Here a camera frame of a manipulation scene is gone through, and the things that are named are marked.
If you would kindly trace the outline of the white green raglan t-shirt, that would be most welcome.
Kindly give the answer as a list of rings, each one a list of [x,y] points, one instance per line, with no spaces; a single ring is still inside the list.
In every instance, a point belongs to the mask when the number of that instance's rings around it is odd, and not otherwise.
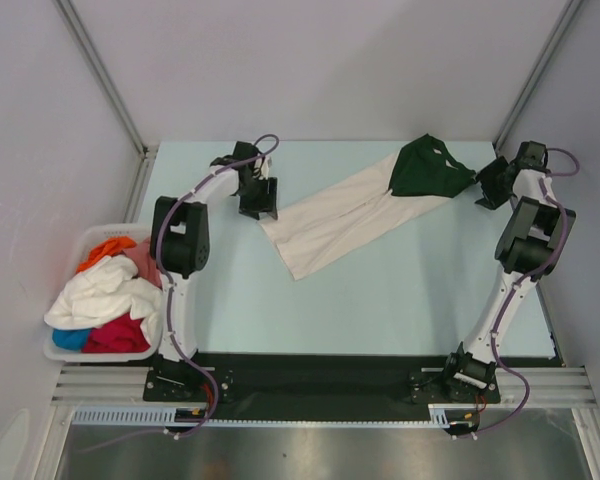
[[[457,197],[476,171],[425,134],[260,226],[295,280]]]

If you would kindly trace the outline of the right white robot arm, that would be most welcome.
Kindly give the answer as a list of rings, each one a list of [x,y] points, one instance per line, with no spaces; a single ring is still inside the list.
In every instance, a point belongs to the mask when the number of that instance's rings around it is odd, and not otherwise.
[[[576,213],[553,192],[557,174],[549,169],[549,151],[524,142],[513,160],[499,157],[476,177],[483,193],[478,205],[514,207],[495,249],[499,267],[489,300],[441,376],[442,391],[454,402],[469,402],[496,387],[504,336],[527,294],[555,269],[575,223]]]

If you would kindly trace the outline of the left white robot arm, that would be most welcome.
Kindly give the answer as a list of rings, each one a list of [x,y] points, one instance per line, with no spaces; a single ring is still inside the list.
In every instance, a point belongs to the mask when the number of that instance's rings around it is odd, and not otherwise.
[[[238,213],[256,221],[278,219],[278,179],[270,174],[279,137],[265,134],[214,159],[203,178],[180,197],[159,197],[154,205],[150,256],[162,285],[162,338],[146,378],[148,402],[190,402],[199,391],[218,398],[216,380],[194,363],[198,351],[190,300],[211,254],[211,208],[236,197]]]

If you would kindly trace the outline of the pink t-shirt in basket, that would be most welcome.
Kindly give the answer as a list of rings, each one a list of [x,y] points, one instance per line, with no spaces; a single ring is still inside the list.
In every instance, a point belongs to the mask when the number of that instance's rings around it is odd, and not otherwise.
[[[160,271],[157,268],[156,261],[150,255],[150,239],[146,238],[136,246],[123,250],[123,254],[131,259],[136,268],[137,275],[161,289],[162,282]]]

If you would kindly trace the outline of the orange t-shirt in basket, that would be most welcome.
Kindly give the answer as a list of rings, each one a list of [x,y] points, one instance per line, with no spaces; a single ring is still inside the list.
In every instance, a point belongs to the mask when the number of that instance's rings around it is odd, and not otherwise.
[[[137,243],[128,236],[110,237],[91,249],[86,257],[76,268],[76,273],[81,273],[98,263],[106,256],[116,256],[125,249],[136,247]]]

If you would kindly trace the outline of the white t-shirt in basket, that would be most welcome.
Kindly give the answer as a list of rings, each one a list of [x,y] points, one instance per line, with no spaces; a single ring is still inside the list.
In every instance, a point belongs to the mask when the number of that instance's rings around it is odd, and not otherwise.
[[[83,330],[127,314],[140,322],[152,343],[160,326],[161,301],[161,289],[139,277],[131,259],[105,256],[65,284],[43,320],[58,330]]]

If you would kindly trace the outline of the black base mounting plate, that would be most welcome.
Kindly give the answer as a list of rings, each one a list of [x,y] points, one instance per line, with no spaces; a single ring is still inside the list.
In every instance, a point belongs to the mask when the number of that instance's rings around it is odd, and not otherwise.
[[[193,362],[155,356],[147,402],[217,403],[215,420],[391,422],[424,420],[431,404],[470,409],[500,402],[444,372],[442,356],[198,353]]]

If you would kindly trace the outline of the red t-shirt in basket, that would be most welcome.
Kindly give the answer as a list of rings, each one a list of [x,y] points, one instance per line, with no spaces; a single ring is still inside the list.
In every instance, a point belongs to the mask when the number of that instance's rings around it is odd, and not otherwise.
[[[126,313],[99,328],[90,331],[83,353],[123,354],[146,351],[150,344],[141,329],[142,320],[133,320]]]

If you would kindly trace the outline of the blue t-shirt in basket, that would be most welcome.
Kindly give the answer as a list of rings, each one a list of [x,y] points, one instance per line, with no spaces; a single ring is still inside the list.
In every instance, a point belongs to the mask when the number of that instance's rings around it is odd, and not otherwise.
[[[54,329],[52,332],[52,342],[55,346],[69,351],[81,351],[91,334],[91,329],[61,330]]]

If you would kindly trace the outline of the right aluminium frame post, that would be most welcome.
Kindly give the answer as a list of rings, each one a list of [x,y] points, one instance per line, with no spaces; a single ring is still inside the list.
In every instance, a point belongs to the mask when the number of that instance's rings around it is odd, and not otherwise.
[[[492,141],[492,146],[496,153],[499,153],[506,144],[514,127],[524,114],[534,93],[548,73],[561,45],[568,37],[573,24],[576,22],[576,19],[586,4],[587,1],[585,0],[569,0],[565,2],[563,9],[557,17],[556,22],[534,61],[531,70],[525,78],[520,92],[516,96],[515,101],[506,114]]]

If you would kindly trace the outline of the aluminium frame post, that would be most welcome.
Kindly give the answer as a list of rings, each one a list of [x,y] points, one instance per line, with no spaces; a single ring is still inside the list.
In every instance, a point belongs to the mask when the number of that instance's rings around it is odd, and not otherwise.
[[[152,162],[156,158],[157,148],[149,146],[143,140],[75,3],[70,0],[54,0],[53,4],[135,153],[136,167],[124,211],[124,221],[134,222],[139,215],[141,197],[147,185]]]
[[[586,4],[587,1],[585,0],[569,0],[565,2],[563,9],[557,17],[556,22],[534,61],[531,70],[525,78],[520,92],[516,96],[515,101],[506,114],[492,141],[492,146],[496,153],[499,153],[506,144],[514,127],[524,114],[534,93],[548,73],[561,45],[568,37],[573,24],[576,22],[576,19]]]

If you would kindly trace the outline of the left aluminium frame post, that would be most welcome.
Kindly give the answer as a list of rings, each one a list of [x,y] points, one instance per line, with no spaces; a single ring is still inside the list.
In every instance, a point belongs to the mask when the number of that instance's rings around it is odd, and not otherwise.
[[[157,148],[149,146],[143,140],[75,3],[70,0],[54,0],[53,4],[135,153],[136,167],[124,211],[124,221],[134,222],[139,215],[141,197],[147,185],[152,162],[156,158]]]

